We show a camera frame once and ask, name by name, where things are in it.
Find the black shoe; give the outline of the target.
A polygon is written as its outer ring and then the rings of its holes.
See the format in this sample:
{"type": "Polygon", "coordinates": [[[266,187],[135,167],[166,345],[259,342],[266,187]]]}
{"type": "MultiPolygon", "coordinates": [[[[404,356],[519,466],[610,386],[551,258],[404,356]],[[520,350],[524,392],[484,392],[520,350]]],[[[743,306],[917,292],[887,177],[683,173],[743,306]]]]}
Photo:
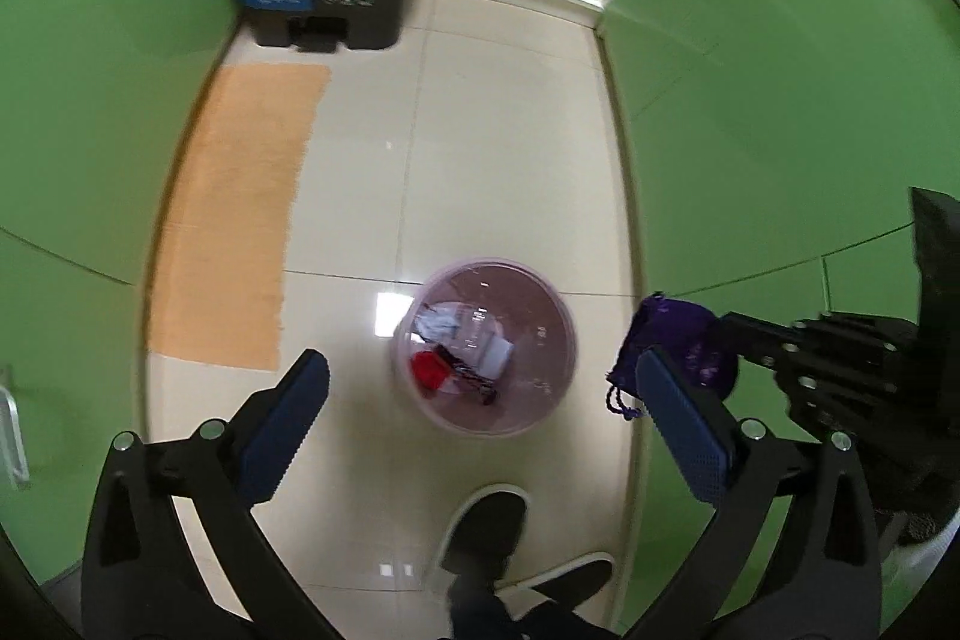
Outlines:
{"type": "Polygon", "coordinates": [[[529,604],[532,599],[555,601],[563,608],[579,608],[607,587],[615,570],[615,559],[607,552],[590,552],[556,565],[553,569],[514,581],[497,592],[510,606],[529,604]]]}
{"type": "Polygon", "coordinates": [[[529,496],[511,484],[490,484],[462,502],[449,520],[425,583],[433,591],[458,576],[503,580],[526,526],[529,496]]]}

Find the purple drawstring pouch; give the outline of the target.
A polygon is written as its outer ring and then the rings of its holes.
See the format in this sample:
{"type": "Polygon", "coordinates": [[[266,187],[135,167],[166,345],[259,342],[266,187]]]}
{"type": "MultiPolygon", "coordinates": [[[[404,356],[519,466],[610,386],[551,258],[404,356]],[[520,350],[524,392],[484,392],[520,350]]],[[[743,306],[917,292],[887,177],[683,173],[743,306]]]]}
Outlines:
{"type": "Polygon", "coordinates": [[[644,416],[641,406],[628,406],[623,395],[640,399],[636,364],[657,347],[693,386],[726,401],[739,376],[737,354],[722,344],[719,317],[695,302],[670,299],[658,291],[638,305],[619,354],[607,374],[605,406],[610,413],[635,420],[644,416]]]}

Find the white paper ball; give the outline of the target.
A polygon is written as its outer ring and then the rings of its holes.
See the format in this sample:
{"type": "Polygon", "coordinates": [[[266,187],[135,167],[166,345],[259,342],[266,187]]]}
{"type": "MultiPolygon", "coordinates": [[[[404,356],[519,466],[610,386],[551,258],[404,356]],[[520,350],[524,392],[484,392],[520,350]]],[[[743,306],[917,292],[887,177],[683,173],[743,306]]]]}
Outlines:
{"type": "Polygon", "coordinates": [[[462,307],[457,304],[444,307],[425,305],[416,312],[413,319],[413,331],[423,341],[446,342],[452,341],[459,333],[462,325],[462,307]]]}

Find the black shoe right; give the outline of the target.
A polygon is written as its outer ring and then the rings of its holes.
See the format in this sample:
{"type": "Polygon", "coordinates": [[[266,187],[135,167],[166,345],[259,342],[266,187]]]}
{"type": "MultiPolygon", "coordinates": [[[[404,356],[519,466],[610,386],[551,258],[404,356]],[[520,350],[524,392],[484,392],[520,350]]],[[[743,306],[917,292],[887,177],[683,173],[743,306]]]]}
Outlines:
{"type": "Polygon", "coordinates": [[[497,592],[510,606],[529,604],[532,599],[555,601],[563,608],[579,608],[607,587],[615,570],[615,559],[607,552],[590,552],[556,565],[553,569],[514,581],[497,592]]]}

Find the black shoe left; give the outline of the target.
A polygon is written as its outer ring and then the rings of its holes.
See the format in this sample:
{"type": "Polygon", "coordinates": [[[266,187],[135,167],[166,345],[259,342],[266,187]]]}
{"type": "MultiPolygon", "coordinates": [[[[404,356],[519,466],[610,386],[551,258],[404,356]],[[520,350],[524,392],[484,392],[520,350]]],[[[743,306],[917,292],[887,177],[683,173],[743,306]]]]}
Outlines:
{"type": "Polygon", "coordinates": [[[511,484],[490,484],[462,502],[449,520],[425,583],[433,591],[458,576],[503,580],[526,526],[529,496],[511,484]]]}

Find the black colourful patterned tube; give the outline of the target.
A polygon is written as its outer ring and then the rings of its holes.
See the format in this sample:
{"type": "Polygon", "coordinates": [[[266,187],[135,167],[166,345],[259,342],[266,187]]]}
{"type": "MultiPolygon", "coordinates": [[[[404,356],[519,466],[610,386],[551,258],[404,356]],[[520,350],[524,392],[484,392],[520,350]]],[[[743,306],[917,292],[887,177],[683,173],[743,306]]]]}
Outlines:
{"type": "Polygon", "coordinates": [[[443,344],[436,344],[433,347],[433,353],[448,367],[454,378],[467,383],[480,396],[483,406],[491,406],[496,401],[498,390],[496,390],[493,380],[482,377],[477,370],[472,369],[467,362],[454,356],[443,344]]]}

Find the pink trash bin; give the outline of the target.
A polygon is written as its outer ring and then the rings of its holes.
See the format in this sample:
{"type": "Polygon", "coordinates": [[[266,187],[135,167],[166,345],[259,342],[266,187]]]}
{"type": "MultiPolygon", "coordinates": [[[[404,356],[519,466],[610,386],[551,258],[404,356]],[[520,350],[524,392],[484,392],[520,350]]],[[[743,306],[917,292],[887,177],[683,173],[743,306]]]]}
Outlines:
{"type": "Polygon", "coordinates": [[[562,296],[521,263],[475,259],[420,286],[391,338],[398,386],[457,435],[516,437],[555,413],[578,337],[562,296]]]}

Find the red cloth piece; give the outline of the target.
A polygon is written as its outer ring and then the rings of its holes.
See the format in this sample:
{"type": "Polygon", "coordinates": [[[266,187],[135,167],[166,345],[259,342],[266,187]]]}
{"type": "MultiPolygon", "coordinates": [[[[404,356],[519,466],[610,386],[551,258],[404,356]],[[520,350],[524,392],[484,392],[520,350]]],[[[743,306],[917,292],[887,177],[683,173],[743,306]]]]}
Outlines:
{"type": "Polygon", "coordinates": [[[418,351],[409,359],[410,375],[425,396],[434,396],[452,375],[451,366],[436,351],[418,351]]]}

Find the white ribbed plastic box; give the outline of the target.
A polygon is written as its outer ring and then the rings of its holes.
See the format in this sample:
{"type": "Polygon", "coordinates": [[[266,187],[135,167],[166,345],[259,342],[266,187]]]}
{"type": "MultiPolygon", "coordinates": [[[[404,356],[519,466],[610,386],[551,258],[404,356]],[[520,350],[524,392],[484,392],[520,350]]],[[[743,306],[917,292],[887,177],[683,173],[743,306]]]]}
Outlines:
{"type": "Polygon", "coordinates": [[[475,372],[489,381],[496,381],[506,372],[509,361],[514,353],[514,344],[500,335],[493,335],[478,354],[475,362],[475,372]]]}

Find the orange floor mat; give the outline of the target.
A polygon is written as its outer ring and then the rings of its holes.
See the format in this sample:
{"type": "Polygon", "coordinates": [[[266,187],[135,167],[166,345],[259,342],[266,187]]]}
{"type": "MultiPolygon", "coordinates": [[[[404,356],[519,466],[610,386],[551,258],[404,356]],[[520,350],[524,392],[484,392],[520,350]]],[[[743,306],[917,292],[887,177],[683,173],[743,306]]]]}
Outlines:
{"type": "Polygon", "coordinates": [[[280,364],[291,206],[331,70],[223,67],[172,182],[149,292],[149,351],[202,364],[280,364]]]}

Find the clear bottle red label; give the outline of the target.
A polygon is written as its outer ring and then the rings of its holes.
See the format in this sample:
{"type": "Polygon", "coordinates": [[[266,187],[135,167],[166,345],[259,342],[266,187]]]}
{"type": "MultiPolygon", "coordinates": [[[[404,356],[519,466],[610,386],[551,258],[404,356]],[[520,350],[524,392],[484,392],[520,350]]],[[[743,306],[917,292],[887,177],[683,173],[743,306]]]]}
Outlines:
{"type": "Polygon", "coordinates": [[[506,372],[494,382],[496,401],[480,406],[487,419],[470,429],[506,437],[550,416],[571,386],[578,359],[573,319],[555,287],[525,266],[488,260],[457,271],[446,301],[464,308],[467,333],[451,351],[473,369],[493,335],[514,344],[506,372]]]}

